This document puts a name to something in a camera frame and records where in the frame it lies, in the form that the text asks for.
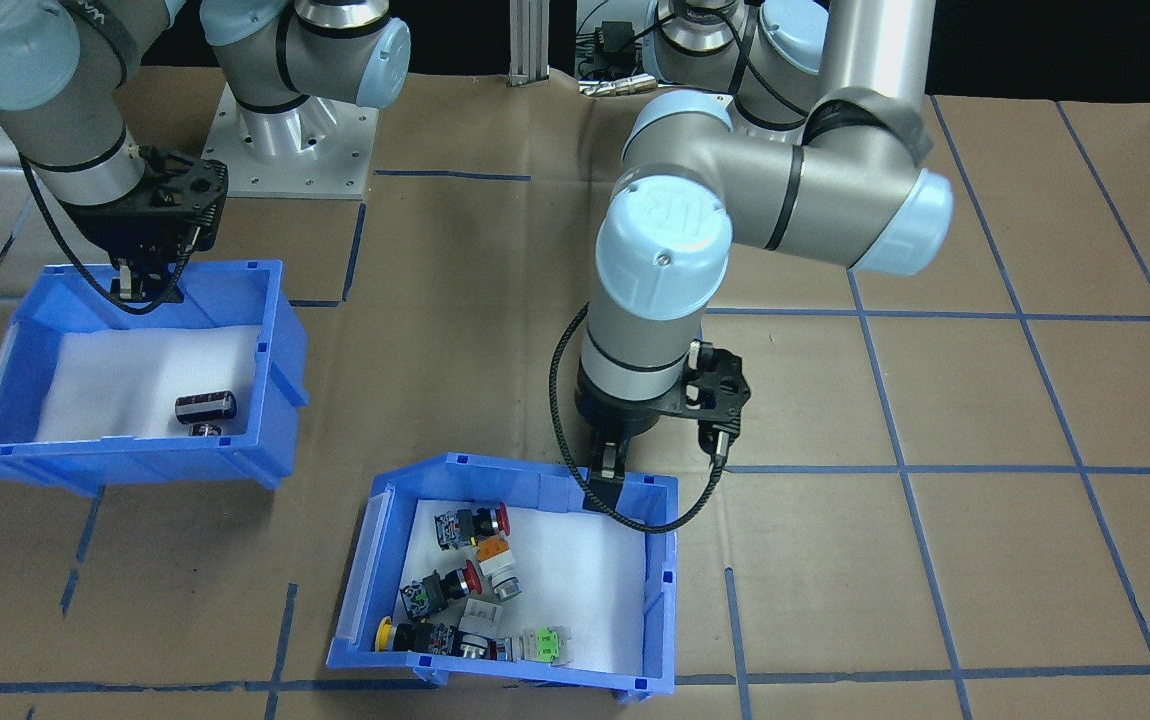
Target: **black background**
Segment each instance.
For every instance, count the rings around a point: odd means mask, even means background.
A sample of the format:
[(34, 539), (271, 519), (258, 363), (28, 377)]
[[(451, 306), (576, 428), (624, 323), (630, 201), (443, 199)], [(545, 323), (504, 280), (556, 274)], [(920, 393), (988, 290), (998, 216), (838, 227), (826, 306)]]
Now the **black background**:
[[(197, 20), (199, 3), (187, 1), (145, 64), (215, 64)], [(412, 72), (506, 72), (507, 0), (391, 0), (391, 6), (411, 26)], [(567, 74), (574, 74), (575, 12), (575, 0), (552, 0), (549, 9), (549, 63)], [(940, 0), (926, 90), (1150, 102), (1150, 1)]]

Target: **blue plastic bin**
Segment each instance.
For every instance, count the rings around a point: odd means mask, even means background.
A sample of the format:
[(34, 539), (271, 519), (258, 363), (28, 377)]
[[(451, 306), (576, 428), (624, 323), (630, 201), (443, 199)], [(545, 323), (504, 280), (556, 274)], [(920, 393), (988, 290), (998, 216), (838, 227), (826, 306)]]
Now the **blue plastic bin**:
[[(106, 288), (114, 277), (108, 265), (90, 270)], [(103, 484), (178, 478), (254, 478), (277, 487), (296, 464), (299, 407), (309, 400), (304, 391), (307, 338), (281, 284), (279, 260), (193, 263), (179, 281), (185, 301), (130, 315), (87, 286), (71, 265), (46, 266), (12, 316), (0, 351), (0, 478), (83, 496)], [(255, 377), (245, 432), (34, 442), (64, 334), (231, 325), (261, 328), (251, 348)]]
[[(470, 501), (546, 512), (585, 512), (584, 495), (565, 466), (497, 457), (450, 454), (379, 475), (370, 488), (339, 623), (327, 667), (411, 667), (425, 682), (446, 684), (451, 673), (473, 673), (608, 688), (620, 702), (645, 700), (674, 692), (677, 619), (677, 537), (644, 536), (645, 592), (642, 603), (642, 675), (575, 671), (534, 661), (469, 660), (416, 652), (374, 652), (375, 628), (392, 615), (402, 561), (411, 543), (412, 520), (420, 500)], [(664, 475), (630, 473), (616, 510), (651, 524), (677, 515), (677, 481)]]

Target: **light blue joint cap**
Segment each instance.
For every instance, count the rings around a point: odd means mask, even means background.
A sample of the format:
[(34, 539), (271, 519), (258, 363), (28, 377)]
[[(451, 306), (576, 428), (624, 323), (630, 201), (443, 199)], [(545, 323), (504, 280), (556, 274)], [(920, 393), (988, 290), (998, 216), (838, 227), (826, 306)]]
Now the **light blue joint cap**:
[(730, 113), (727, 113), (721, 102), (715, 97), (708, 95), (707, 92), (699, 92), (698, 90), (665, 92), (665, 94), (649, 101), (647, 106), (638, 114), (638, 122), (632, 123), (632, 132), (629, 133), (629, 140), (624, 141), (624, 150), (620, 151), (620, 158), (624, 158), (626, 152), (629, 151), (629, 145), (632, 145), (632, 138), (638, 136), (638, 132), (642, 132), (645, 127), (649, 127), (649, 124), (659, 118), (667, 118), (668, 115), (680, 115), (681, 113), (712, 115), (712, 117), (721, 120), (727, 131), (734, 129), (731, 127)]
[(953, 220), (953, 189), (944, 176), (922, 169), (904, 205), (854, 270), (915, 275), (931, 263)]
[(721, 286), (731, 221), (713, 192), (675, 176), (647, 176), (611, 200), (597, 233), (607, 296), (646, 320), (685, 317)]
[(356, 84), (359, 108), (386, 108), (392, 105), (406, 85), (406, 69), (411, 67), (411, 29), (401, 20), (391, 18), (366, 60), (361, 82)]
[(186, 2), (187, 0), (164, 0), (164, 3), (167, 3), (167, 14), (171, 17), (167, 22), (167, 26), (174, 26), (174, 18), (179, 14), (179, 8), (183, 8), (183, 5)]
[(28, 110), (68, 86), (80, 40), (54, 0), (0, 0), (0, 110)]
[[(642, 21), (644, 23), (643, 29), (653, 26), (656, 22), (657, 8), (658, 5), (656, 0), (651, 0), (651, 3), (647, 5), (647, 16)], [(654, 32), (647, 32), (647, 35), (642, 38), (642, 69), (645, 70), (645, 72), (652, 74), (652, 76), (654, 76), (654, 78), (659, 82), (668, 82), (668, 79), (664, 77), (664, 70), (659, 69), (659, 60), (656, 60), (654, 56)]]
[(827, 29), (828, 10), (812, 0), (766, 0), (762, 5), (762, 30), (770, 45), (784, 60), (813, 76), (819, 74)]
[(201, 26), (213, 47), (246, 40), (282, 14), (291, 0), (205, 0)]

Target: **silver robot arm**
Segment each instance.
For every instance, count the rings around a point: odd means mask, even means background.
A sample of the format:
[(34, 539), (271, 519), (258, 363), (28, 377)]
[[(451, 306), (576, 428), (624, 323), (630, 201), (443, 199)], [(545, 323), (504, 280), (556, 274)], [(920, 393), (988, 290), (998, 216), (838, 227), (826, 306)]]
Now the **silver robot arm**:
[[(290, 1), (205, 0), (201, 10), (251, 151), (269, 161), (310, 155), (331, 128), (321, 97), (391, 104), (411, 59), (411, 32), (388, 0)], [(137, 145), (113, 102), (183, 3), (0, 0), (0, 127), (31, 186), (36, 173), (118, 267), (105, 297), (124, 311), (179, 300), (172, 279), (213, 245), (227, 197), (222, 163)]]
[[(687, 3), (658, 1), (687, 13)], [(729, 81), (739, 61), (731, 51), (736, 37), (708, 20), (726, 13), (735, 26), (766, 26), (773, 5), (726, 3), (685, 15), (688, 31), (703, 20), (726, 41), (691, 63), (719, 63), (712, 77), (724, 72)], [(761, 82), (736, 83), (736, 97), (749, 93), (739, 108), (753, 110), (754, 122), (802, 120), (800, 145), (734, 132), (724, 106), (698, 91), (667, 92), (645, 106), (598, 232), (597, 283), (580, 352), (576, 400), (595, 430), (603, 478), (622, 478), (627, 443), (659, 415), (698, 420), (700, 446), (718, 468), (724, 464), (749, 388), (737, 357), (693, 338), (724, 277), (731, 242), (904, 275), (940, 251), (953, 193), (945, 178), (919, 169), (930, 151), (921, 105), (931, 15), (933, 0), (835, 0), (816, 81), (781, 54), (780, 67), (793, 72), (772, 83), (808, 102), (807, 117), (767, 106)], [(680, 69), (677, 37), (702, 38), (668, 35), (670, 22), (659, 24), (657, 35), (668, 40), (654, 38), (656, 59)], [(756, 46), (775, 24), (744, 41)], [(770, 81), (770, 72), (764, 77)], [(808, 100), (812, 92), (818, 101)]]

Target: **aluminum mounting plate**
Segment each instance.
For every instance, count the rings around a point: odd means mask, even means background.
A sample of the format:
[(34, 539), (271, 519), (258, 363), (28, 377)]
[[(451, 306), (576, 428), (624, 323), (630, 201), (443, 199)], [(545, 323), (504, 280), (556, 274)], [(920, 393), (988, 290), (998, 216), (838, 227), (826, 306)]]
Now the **aluminum mounting plate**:
[(204, 158), (228, 164), (228, 196), (361, 200), (379, 110), (328, 102), (337, 113), (338, 127), (316, 143), (309, 156), (269, 164), (247, 150), (237, 101), (225, 85), (206, 136)]

